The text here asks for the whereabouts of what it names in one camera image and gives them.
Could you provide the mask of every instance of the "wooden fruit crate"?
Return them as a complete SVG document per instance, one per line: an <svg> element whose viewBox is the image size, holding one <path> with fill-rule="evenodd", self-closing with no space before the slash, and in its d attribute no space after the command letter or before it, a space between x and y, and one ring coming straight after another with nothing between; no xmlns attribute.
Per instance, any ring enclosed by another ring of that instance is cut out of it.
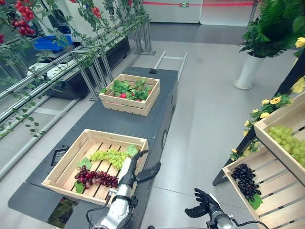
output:
<svg viewBox="0 0 305 229"><path fill-rule="evenodd" d="M141 102L130 99L122 99L113 96L114 91L111 90L111 86L114 84L114 81L112 81L111 84L106 87L107 91L99 94L104 107L117 111L133 113L136 115L147 116L160 94L160 80L125 74L120 74L115 78L115 80L126 81L131 85L134 85L137 80L145 80L144 85L151 87L152 91L147 99Z"/></svg>
<svg viewBox="0 0 305 229"><path fill-rule="evenodd" d="M263 203L254 210L231 177L234 169L240 164L247 164L254 170L253 178L262 194ZM223 168L229 181L247 206L252 216L263 222L269 229L282 226L280 229L305 228L305 187L267 150L239 159Z"/></svg>
<svg viewBox="0 0 305 229"><path fill-rule="evenodd" d="M76 179L74 177L79 172L76 169L77 163L84 157L89 158L90 154L93 154L97 150L115 148L121 152L125 152L126 147L131 144L135 145L140 151L148 150L148 142L146 139L85 129L46 177L42 185L65 196L104 205L109 194L109 188L106 186L91 185L82 194L76 192L74 187ZM147 154L144 154L138 160L136 174L143 169L146 158ZM91 171L104 171L116 177L120 175L119 170L106 160L92 163Z"/></svg>
<svg viewBox="0 0 305 229"><path fill-rule="evenodd" d="M305 185L305 168L268 134L268 128L275 125L291 127L294 138L305 140L305 93L294 98L291 105L274 111L268 118L264 118L254 125L259 140Z"/></svg>

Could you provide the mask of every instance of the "white vase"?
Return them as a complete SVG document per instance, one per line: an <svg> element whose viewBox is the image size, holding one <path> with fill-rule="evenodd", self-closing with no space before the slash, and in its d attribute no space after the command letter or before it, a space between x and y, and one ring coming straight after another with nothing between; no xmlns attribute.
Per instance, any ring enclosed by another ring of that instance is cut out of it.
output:
<svg viewBox="0 0 305 229"><path fill-rule="evenodd" d="M248 54L244 62L239 79L233 82L233 85L238 89L248 90L252 87L251 83L255 78L256 72L261 66L263 60L266 58L259 58Z"/></svg>

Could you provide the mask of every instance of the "dark purple grape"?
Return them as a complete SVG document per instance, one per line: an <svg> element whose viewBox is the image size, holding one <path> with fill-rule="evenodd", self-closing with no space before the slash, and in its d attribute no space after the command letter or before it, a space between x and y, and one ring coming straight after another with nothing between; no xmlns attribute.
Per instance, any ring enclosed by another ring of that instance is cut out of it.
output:
<svg viewBox="0 0 305 229"><path fill-rule="evenodd" d="M86 189L90 188L90 183L86 182Z"/></svg>

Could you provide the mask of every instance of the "red barrier tape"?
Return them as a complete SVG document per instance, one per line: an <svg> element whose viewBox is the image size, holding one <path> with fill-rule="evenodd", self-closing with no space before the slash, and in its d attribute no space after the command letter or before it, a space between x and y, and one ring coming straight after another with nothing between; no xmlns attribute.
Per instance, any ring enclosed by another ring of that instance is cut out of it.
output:
<svg viewBox="0 0 305 229"><path fill-rule="evenodd" d="M180 6L180 3L166 3L157 1L143 1L146 5L159 5L159 6ZM203 4L193 4L190 6L253 6L253 2L232 2L232 3L203 3Z"/></svg>

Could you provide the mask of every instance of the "black shelf stand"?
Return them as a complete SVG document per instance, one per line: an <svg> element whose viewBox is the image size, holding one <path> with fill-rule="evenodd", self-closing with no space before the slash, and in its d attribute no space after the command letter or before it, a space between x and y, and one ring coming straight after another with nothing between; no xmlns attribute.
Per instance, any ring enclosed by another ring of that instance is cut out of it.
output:
<svg viewBox="0 0 305 229"><path fill-rule="evenodd" d="M301 77L305 75L305 50L299 57L298 61L295 63L285 80L281 83L277 91L275 92L276 96L278 93L285 94L290 91L290 88L297 82ZM247 149L250 143L256 138L254 127L252 127L248 134L243 138L238 147L236 148L237 153L242 155L242 152ZM224 167L232 163L232 159L228 159ZM228 181L228 178L224 175L223 170L221 169L216 178L213 181L213 186L219 185L225 181Z"/></svg>

